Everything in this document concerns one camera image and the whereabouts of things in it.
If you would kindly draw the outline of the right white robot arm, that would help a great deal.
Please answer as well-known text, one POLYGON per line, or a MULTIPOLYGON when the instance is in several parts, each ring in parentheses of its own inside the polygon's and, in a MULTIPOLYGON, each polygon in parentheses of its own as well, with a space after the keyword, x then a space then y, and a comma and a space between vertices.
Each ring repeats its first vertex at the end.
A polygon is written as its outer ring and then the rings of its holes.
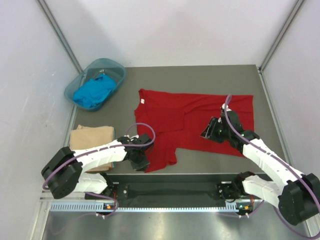
POLYGON ((221 106, 220 117, 212 117, 201 137, 222 144, 228 142, 255 163, 270 178, 263 180, 252 172, 240 173, 233 181, 239 198, 254 195, 271 204, 291 225, 296 226, 320 212, 320 180, 304 174, 271 151, 252 130, 245 130, 238 114, 221 106))

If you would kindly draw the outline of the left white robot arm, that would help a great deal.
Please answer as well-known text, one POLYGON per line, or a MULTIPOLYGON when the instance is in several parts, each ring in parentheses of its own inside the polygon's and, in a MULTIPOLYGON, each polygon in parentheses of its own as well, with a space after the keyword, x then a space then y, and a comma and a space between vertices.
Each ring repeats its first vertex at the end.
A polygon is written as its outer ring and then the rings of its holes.
POLYGON ((145 171, 150 162, 146 151, 153 147, 154 138, 146 133, 122 136, 108 144, 82 150, 62 147, 41 171, 44 189, 54 199, 71 193, 85 193, 90 198, 109 198, 116 188, 100 167, 106 164, 129 161, 135 171, 145 171))

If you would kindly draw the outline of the red t-shirt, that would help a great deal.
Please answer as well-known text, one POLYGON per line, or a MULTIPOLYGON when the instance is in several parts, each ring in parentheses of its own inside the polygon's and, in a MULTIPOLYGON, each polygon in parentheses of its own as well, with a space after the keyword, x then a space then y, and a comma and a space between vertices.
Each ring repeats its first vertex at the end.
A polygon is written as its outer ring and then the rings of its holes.
POLYGON ((177 163, 178 148, 240 156, 228 142, 222 144, 204 139, 201 133, 212 117, 219 117, 225 95, 169 93, 140 89, 139 105, 134 111, 139 124, 137 133, 155 136, 147 154, 146 172, 164 169, 177 163))

